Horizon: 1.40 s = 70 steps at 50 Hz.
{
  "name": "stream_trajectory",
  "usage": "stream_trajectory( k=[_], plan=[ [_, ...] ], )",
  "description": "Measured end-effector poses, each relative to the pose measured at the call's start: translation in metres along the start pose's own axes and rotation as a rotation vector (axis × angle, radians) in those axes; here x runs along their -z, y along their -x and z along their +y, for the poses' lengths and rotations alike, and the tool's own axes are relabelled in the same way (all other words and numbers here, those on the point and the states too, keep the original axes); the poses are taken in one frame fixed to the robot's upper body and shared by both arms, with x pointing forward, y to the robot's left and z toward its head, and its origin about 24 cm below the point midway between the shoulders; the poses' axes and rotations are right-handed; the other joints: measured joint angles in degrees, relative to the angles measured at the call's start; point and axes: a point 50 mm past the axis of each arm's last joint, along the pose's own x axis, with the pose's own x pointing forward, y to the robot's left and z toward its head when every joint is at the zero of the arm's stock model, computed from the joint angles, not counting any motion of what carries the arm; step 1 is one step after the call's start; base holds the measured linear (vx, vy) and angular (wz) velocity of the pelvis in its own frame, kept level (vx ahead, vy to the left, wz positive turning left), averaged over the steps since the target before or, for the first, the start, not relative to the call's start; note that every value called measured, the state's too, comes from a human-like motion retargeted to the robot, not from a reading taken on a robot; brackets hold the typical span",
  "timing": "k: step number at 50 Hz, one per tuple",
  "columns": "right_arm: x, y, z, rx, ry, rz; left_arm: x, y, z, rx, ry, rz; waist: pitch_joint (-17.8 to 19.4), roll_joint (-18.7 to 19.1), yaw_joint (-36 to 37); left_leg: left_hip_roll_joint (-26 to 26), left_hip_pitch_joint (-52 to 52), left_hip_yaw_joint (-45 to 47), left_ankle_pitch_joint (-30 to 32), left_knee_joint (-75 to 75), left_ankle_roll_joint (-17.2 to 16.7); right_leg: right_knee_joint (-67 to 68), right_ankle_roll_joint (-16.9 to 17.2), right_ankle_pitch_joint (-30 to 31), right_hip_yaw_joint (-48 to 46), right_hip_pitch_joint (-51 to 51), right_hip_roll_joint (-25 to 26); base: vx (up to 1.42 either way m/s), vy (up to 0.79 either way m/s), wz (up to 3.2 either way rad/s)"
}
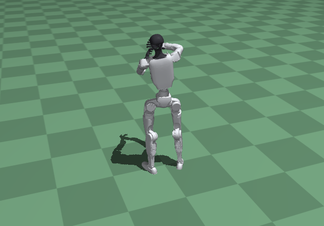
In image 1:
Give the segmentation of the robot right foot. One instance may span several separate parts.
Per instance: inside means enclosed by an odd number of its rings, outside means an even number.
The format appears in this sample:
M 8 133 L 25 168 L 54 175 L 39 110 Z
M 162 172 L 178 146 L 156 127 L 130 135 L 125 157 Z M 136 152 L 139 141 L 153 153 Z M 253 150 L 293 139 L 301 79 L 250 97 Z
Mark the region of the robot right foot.
M 183 167 L 183 164 L 184 164 L 184 161 L 183 161 L 183 159 L 182 159 L 182 164 L 181 164 L 181 162 L 180 162 L 180 161 L 179 161 L 179 163 L 178 163 L 178 160 L 177 160 L 177 162 L 176 162 L 176 163 L 177 163 L 177 167 L 176 167 L 176 168 L 177 168 L 178 170 L 181 170 L 181 169 L 182 169 L 182 167 Z

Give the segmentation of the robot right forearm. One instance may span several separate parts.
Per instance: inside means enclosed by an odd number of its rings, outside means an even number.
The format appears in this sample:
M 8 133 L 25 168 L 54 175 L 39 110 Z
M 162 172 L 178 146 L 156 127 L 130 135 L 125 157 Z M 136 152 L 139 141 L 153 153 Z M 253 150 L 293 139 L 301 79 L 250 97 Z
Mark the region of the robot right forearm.
M 181 45 L 179 45 L 179 44 L 172 44 L 172 43 L 163 43 L 163 46 L 162 46 L 162 48 L 165 48 L 165 49 L 167 49 L 167 50 L 172 50 L 172 51 L 175 51 L 175 47 L 176 48 L 179 48 L 179 47 L 181 47 Z

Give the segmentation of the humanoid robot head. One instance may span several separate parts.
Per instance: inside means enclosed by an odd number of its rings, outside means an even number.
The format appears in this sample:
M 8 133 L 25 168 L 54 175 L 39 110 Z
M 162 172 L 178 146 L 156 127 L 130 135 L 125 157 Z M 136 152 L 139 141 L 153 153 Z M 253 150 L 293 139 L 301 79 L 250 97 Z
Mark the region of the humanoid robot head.
M 163 43 L 164 43 L 164 39 L 160 34 L 154 34 L 154 35 L 152 35 L 150 37 L 151 47 L 155 50 L 155 56 L 152 57 L 153 59 L 157 60 L 157 59 L 166 58 L 167 55 L 163 54 L 162 50 L 161 50 L 162 46 L 163 46 Z M 160 47 L 158 49 L 155 49 L 153 47 L 153 45 L 158 46 L 159 44 L 161 44 L 161 45 L 160 45 Z

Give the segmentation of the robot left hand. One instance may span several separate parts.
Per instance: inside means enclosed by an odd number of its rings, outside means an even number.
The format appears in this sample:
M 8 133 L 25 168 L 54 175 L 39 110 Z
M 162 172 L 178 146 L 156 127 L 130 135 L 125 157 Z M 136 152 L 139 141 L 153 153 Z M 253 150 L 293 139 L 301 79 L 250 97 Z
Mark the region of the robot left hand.
M 152 51 L 149 51 L 150 49 L 152 49 L 152 48 L 149 48 L 149 49 L 148 49 L 148 52 L 146 53 L 145 59 L 148 59 L 148 58 L 149 58 L 149 55 L 152 54 L 152 53 L 150 53 L 150 52 L 152 52 Z

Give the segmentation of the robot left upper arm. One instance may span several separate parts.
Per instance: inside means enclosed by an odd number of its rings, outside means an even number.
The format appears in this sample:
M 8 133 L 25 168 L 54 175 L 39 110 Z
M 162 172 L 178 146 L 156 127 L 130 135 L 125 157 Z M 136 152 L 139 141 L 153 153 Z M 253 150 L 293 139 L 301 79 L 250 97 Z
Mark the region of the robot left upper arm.
M 149 59 L 141 59 L 141 60 L 139 60 L 139 65 L 138 65 L 138 68 L 137 68 L 137 74 L 143 75 L 148 67 L 149 67 Z

